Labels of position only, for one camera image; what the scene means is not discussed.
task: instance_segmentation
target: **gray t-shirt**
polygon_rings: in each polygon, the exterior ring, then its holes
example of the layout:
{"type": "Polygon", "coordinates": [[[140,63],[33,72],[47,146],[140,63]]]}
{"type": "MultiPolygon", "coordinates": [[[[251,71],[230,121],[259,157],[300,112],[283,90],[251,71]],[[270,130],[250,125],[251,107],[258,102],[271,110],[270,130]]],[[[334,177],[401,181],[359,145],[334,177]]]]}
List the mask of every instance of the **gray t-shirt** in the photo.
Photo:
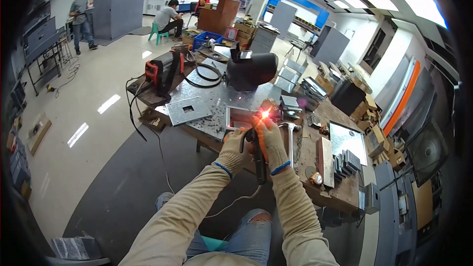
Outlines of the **gray t-shirt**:
{"type": "MultiPolygon", "coordinates": [[[[70,6],[70,11],[71,12],[79,12],[79,13],[84,13],[87,9],[87,3],[88,0],[74,0],[72,2],[72,5],[70,6]]],[[[77,17],[74,17],[74,20],[72,21],[72,25],[79,25],[82,24],[83,22],[86,21],[86,15],[78,15],[77,17]]]]}
{"type": "Polygon", "coordinates": [[[157,24],[158,31],[162,31],[176,15],[177,12],[170,6],[161,8],[154,16],[154,22],[157,24]]]}

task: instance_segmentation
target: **man sitting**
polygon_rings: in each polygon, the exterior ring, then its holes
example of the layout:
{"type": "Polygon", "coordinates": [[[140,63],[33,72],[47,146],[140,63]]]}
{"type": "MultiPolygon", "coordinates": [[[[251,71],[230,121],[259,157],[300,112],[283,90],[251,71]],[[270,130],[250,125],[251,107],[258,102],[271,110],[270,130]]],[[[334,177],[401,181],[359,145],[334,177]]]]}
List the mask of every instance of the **man sitting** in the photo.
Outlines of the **man sitting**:
{"type": "Polygon", "coordinates": [[[179,5],[177,0],[170,0],[168,5],[161,8],[154,17],[154,23],[157,25],[159,34],[166,33],[172,28],[176,28],[173,41],[182,41],[181,33],[184,21],[182,20],[183,13],[177,13],[176,9],[179,5]]]}

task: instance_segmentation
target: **gloved hand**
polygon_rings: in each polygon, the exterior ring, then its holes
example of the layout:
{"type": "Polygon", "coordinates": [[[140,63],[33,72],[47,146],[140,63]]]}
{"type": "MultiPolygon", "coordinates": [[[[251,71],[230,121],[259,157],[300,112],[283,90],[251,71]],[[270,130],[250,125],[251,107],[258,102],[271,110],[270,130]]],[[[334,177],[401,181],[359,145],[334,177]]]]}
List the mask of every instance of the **gloved hand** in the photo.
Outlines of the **gloved hand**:
{"type": "Polygon", "coordinates": [[[271,175],[274,176],[290,165],[279,127],[271,119],[260,119],[257,116],[252,116],[252,125],[258,134],[264,159],[268,163],[271,175]]]}
{"type": "Polygon", "coordinates": [[[223,139],[223,146],[219,157],[212,163],[212,165],[225,170],[230,176],[230,179],[243,167],[248,165],[253,158],[249,152],[251,143],[246,140],[243,144],[243,153],[240,153],[240,142],[244,134],[245,131],[243,128],[228,133],[223,139]]]}

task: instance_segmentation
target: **blue wristband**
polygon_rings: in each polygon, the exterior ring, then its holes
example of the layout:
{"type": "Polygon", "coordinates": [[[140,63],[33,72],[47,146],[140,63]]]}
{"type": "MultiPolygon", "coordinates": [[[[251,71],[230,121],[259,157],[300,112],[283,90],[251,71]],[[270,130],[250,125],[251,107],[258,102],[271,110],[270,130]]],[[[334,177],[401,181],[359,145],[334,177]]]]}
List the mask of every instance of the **blue wristband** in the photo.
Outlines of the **blue wristband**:
{"type": "Polygon", "coordinates": [[[281,165],[280,167],[277,167],[275,168],[272,172],[271,172],[271,175],[274,176],[275,174],[277,174],[281,169],[287,167],[288,165],[290,165],[291,162],[288,161],[287,163],[284,163],[283,165],[281,165]]]}
{"type": "Polygon", "coordinates": [[[230,180],[233,178],[233,175],[232,175],[232,173],[231,173],[231,172],[230,172],[230,171],[229,171],[229,170],[228,170],[226,167],[224,167],[224,166],[223,166],[223,165],[221,165],[220,163],[216,163],[216,162],[214,162],[214,163],[215,163],[215,165],[216,165],[216,166],[219,166],[219,167],[221,167],[221,168],[222,168],[224,171],[226,171],[226,172],[227,172],[227,174],[230,176],[230,180]]]}

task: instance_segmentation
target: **knee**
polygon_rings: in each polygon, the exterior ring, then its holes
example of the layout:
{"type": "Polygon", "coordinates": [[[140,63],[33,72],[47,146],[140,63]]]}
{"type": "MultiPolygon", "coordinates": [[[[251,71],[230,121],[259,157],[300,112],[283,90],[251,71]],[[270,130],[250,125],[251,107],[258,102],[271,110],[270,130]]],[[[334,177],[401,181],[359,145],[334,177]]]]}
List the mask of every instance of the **knee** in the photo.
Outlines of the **knee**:
{"type": "Polygon", "coordinates": [[[248,221],[249,223],[251,223],[251,222],[271,222],[272,221],[271,214],[269,212],[267,212],[266,210],[263,210],[263,209],[260,209],[260,208],[250,210],[248,212],[248,214],[252,216],[250,221],[248,221]]]}

